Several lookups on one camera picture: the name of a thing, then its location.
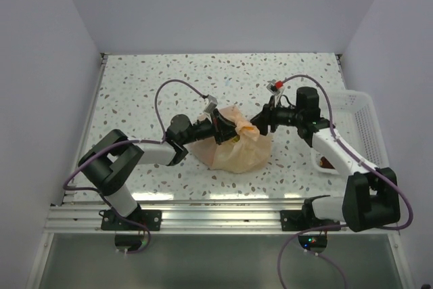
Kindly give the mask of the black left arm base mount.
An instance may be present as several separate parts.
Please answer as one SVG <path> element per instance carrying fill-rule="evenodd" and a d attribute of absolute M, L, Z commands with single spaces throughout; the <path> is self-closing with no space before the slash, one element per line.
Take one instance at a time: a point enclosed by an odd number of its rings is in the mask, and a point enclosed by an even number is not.
<path fill-rule="evenodd" d="M 112 209 L 99 211 L 103 231 L 159 231 L 162 223 L 162 211 L 143 210 L 139 205 L 128 216 L 118 216 Z"/>

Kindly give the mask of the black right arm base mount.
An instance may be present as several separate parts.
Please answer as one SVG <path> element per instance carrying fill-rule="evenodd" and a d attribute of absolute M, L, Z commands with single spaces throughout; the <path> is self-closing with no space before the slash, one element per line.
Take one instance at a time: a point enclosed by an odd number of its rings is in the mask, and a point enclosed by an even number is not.
<path fill-rule="evenodd" d="M 282 231 L 303 231 L 315 227 L 339 225 L 338 221 L 331 219 L 318 219 L 313 212 L 313 201 L 325 196 L 316 196 L 304 200 L 301 209 L 281 210 L 280 224 Z"/>

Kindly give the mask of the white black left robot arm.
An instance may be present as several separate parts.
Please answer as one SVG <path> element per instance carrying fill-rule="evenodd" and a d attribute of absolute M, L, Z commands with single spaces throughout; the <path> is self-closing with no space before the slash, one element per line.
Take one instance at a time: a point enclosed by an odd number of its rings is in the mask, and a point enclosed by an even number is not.
<path fill-rule="evenodd" d="M 221 144 L 237 135 L 235 128 L 235 123 L 215 109 L 195 123 L 184 114 L 174 116 L 162 142 L 129 139 L 114 129 L 79 160 L 78 167 L 118 213 L 118 224 L 131 230 L 140 224 L 141 214 L 126 180 L 138 164 L 175 166 L 188 154 L 187 144 L 208 138 Z"/>

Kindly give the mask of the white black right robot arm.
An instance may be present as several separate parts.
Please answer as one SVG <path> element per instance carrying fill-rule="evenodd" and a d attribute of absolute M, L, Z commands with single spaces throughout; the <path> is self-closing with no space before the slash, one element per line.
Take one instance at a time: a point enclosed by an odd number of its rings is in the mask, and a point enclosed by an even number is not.
<path fill-rule="evenodd" d="M 390 168 L 379 168 L 353 149 L 339 134 L 333 116 L 324 118 L 319 104 L 330 105 L 329 96 L 320 96 L 313 87 L 300 87 L 296 103 L 288 107 L 280 103 L 283 83 L 270 83 L 272 96 L 251 123 L 267 135 L 279 126 L 294 127 L 298 136 L 324 156 L 345 178 L 344 195 L 316 196 L 304 200 L 300 222 L 307 229 L 345 223 L 354 232 L 383 228 L 401 217 L 396 174 Z"/>

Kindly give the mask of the banana print plastic bag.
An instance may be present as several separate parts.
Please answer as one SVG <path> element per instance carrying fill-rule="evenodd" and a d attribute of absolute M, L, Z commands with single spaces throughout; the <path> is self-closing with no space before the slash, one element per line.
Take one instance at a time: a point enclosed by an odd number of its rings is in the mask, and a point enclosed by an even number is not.
<path fill-rule="evenodd" d="M 247 121 L 237 106 L 220 110 L 223 117 L 235 123 L 235 137 L 217 144 L 213 137 L 188 145 L 188 150 L 211 170 L 247 173 L 266 167 L 272 150 L 273 136 L 261 135 Z"/>

